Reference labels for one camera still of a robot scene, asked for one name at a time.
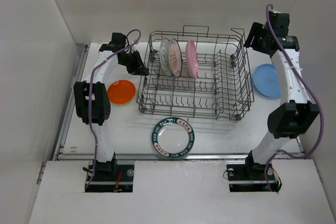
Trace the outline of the white plate green emblem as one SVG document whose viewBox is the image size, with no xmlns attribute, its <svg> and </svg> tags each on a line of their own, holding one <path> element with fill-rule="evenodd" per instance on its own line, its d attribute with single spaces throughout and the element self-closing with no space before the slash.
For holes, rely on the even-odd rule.
<svg viewBox="0 0 336 224">
<path fill-rule="evenodd" d="M 172 69 L 170 66 L 170 41 L 167 38 L 163 38 L 160 44 L 160 65 L 163 70 L 163 73 L 171 77 L 173 75 Z"/>
</svg>

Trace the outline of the white plate orange sunburst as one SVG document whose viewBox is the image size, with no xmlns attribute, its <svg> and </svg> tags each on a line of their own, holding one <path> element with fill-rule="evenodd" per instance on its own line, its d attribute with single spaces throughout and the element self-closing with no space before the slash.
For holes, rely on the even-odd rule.
<svg viewBox="0 0 336 224">
<path fill-rule="evenodd" d="M 173 76 L 178 78 L 182 73 L 182 54 L 176 39 L 172 39 L 170 42 L 169 57 Z"/>
</svg>

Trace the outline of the blue plate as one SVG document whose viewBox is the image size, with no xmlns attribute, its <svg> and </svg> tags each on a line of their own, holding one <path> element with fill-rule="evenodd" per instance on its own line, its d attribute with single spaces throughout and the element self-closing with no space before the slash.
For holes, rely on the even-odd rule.
<svg viewBox="0 0 336 224">
<path fill-rule="evenodd" d="M 273 64 L 262 64 L 253 73 L 253 84 L 257 91 L 272 99 L 280 98 L 278 74 Z"/>
</svg>

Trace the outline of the pink plate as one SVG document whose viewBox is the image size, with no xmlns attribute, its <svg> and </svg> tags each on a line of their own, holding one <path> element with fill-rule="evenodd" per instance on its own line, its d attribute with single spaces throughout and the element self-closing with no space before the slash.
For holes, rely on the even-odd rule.
<svg viewBox="0 0 336 224">
<path fill-rule="evenodd" d="M 187 42 L 185 47 L 185 56 L 189 75 L 193 78 L 197 78 L 198 59 L 195 42 L 193 40 Z"/>
</svg>

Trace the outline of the white plate teal rim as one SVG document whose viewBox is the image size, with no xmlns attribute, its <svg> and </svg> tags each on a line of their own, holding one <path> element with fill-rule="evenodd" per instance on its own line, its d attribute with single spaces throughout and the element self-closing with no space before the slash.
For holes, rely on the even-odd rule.
<svg viewBox="0 0 336 224">
<path fill-rule="evenodd" d="M 155 125 L 151 141 L 160 155 L 170 159 L 182 158 L 193 148 L 195 132 L 188 121 L 169 117 Z"/>
</svg>

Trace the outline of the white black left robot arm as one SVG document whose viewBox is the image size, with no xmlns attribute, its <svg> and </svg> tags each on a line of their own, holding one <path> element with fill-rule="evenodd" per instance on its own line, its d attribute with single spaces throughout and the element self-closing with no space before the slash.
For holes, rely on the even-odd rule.
<svg viewBox="0 0 336 224">
<path fill-rule="evenodd" d="M 131 30 L 127 35 L 113 33 L 111 41 L 99 48 L 98 59 L 88 77 L 84 81 L 75 82 L 73 86 L 76 115 L 88 125 L 95 142 L 92 167 L 84 168 L 90 182 L 100 175 L 105 180 L 117 176 L 117 160 L 107 126 L 111 103 L 106 82 L 118 65 L 126 67 L 130 75 L 149 75 L 140 53 L 134 49 L 140 38 L 138 29 Z"/>
</svg>

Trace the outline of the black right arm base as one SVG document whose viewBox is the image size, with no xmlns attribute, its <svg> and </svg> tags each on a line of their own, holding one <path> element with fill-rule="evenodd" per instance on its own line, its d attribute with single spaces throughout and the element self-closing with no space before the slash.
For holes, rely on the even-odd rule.
<svg viewBox="0 0 336 224">
<path fill-rule="evenodd" d="M 229 191 L 231 193 L 244 192 L 276 192 L 282 188 L 281 178 L 272 165 L 264 173 L 264 168 L 254 174 L 247 173 L 244 164 L 227 164 L 223 177 L 227 175 Z"/>
</svg>

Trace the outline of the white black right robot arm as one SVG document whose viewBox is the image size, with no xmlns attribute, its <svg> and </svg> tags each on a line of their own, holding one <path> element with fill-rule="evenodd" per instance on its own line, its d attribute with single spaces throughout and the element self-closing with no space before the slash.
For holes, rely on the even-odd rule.
<svg viewBox="0 0 336 224">
<path fill-rule="evenodd" d="M 321 104 L 302 78 L 299 42 L 288 34 L 289 23 L 289 14 L 267 7 L 266 23 L 253 23 L 244 44 L 270 57 L 280 85 L 280 105 L 268 116 L 268 131 L 245 159 L 243 172 L 250 179 L 266 177 L 271 160 L 284 153 L 291 139 L 305 134 L 317 117 L 324 126 Z"/>
</svg>

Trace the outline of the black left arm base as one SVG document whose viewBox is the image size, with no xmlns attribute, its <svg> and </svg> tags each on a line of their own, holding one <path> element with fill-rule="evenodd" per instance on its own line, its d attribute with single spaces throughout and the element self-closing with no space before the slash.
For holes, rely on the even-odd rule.
<svg viewBox="0 0 336 224">
<path fill-rule="evenodd" d="M 91 179 L 93 165 L 83 167 L 86 172 L 84 190 L 86 193 L 132 193 L 134 179 L 133 164 L 113 164 L 112 171 L 99 170 L 95 167 L 95 176 Z"/>
</svg>

